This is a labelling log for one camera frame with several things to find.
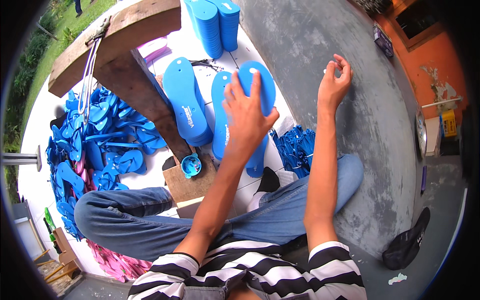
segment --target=stack of blue soles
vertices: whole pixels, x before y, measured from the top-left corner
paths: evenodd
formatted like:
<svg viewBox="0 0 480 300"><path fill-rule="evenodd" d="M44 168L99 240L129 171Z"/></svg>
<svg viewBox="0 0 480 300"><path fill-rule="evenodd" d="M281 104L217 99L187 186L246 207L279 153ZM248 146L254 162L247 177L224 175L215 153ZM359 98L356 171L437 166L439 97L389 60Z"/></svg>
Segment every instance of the stack of blue soles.
<svg viewBox="0 0 480 300"><path fill-rule="evenodd" d="M225 86L231 82L232 73L218 72L212 83L212 103L215 111L215 131L212 142L212 152L216 159L222 160L225 147L230 140L228 131L228 119L222 102L225 99Z"/></svg>
<svg viewBox="0 0 480 300"><path fill-rule="evenodd" d="M273 109L276 95L275 83L268 69L257 61L248 60L240 66L239 80L245 95L250 96L250 89L253 82L253 74L257 70L260 72L262 79L260 91L262 113L264 114L264 116L268 116ZM268 137L267 135L265 135L265 138L262 140L260 145L257 147L255 152L247 162L247 165L245 167L247 168L248 175L252 177L260 177L263 174L264 154L267 142Z"/></svg>
<svg viewBox="0 0 480 300"><path fill-rule="evenodd" d="M230 0L207 0L216 5L219 12L220 39L223 49L234 51L238 48L237 33L240 7Z"/></svg>
<svg viewBox="0 0 480 300"><path fill-rule="evenodd" d="M202 42L205 52L213 59L219 59L223 54L216 5L206 0L184 0L193 29Z"/></svg>
<svg viewBox="0 0 480 300"><path fill-rule="evenodd" d="M211 143L213 133L205 118L204 99L188 59L173 60L163 75L163 88L175 112L180 136L195 147Z"/></svg>

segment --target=person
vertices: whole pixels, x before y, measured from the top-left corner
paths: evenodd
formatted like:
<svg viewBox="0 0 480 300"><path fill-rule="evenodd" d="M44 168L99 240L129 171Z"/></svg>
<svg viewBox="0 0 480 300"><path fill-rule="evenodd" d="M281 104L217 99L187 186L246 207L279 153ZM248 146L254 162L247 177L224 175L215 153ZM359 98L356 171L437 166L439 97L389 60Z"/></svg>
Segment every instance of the person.
<svg viewBox="0 0 480 300"><path fill-rule="evenodd" d="M75 18L80 17L82 13L84 13L82 11L82 7L80 7L80 0L75 0L75 11L77 12L77 15L75 16Z"/></svg>
<svg viewBox="0 0 480 300"><path fill-rule="evenodd" d="M366 299L360 271L333 226L334 214L363 180L356 156L336 157L335 113L353 71L343 57L334 58L318 90L310 175L276 191L269 190L277 184L261 184L258 208L226 220L245 164L279 117L276 108L262 114L258 71L250 97L236 72L225 88L230 141L193 219L155 216L171 207L161 187L80 198L75 222L87 238L153 261L128 299ZM305 233L309 270L281 258L281 245Z"/></svg>

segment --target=white pipe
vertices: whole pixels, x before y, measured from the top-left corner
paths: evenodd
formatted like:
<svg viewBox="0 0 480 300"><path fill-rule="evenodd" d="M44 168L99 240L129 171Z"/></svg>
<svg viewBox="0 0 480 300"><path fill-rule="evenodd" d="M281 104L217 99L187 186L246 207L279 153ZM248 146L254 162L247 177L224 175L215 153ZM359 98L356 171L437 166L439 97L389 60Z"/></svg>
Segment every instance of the white pipe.
<svg viewBox="0 0 480 300"><path fill-rule="evenodd" d="M421 108L429 108L430 106L440 105L440 104L444 104L444 103L448 103L448 102L453 102L453 101L458 101L458 100L461 101L462 99L463 99L463 98L460 97L460 98L454 98L454 99L450 99L450 100L435 102L435 103L432 103L432 104L424 105L424 106L422 106Z"/></svg>

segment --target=purple box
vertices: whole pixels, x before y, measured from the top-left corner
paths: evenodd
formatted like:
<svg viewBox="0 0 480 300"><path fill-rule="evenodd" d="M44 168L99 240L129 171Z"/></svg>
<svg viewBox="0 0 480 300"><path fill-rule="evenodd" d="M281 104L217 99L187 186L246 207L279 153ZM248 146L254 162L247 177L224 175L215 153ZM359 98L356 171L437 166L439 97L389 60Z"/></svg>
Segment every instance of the purple box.
<svg viewBox="0 0 480 300"><path fill-rule="evenodd" d="M392 40L377 23L373 24L373 40L375 41L375 44L382 49L385 56L393 57Z"/></svg>

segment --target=jeans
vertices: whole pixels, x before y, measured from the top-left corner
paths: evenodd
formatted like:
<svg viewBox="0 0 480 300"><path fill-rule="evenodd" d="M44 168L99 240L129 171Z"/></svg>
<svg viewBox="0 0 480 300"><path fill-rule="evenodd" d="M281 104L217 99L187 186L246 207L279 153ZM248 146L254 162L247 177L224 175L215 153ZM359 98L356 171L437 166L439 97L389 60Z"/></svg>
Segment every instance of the jeans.
<svg viewBox="0 0 480 300"><path fill-rule="evenodd" d="M353 155L337 160L337 213L363 180L363 165ZM303 215L309 177L269 192L259 208L226 220L214 243L225 238L265 241L279 245L305 234ZM137 259L154 261L173 252L192 226L193 219L156 216L172 207L162 187L126 191L91 191L75 206L75 223L88 239Z"/></svg>
<svg viewBox="0 0 480 300"><path fill-rule="evenodd" d="M82 8L80 7L80 0L75 0L75 11L77 13L82 12Z"/></svg>

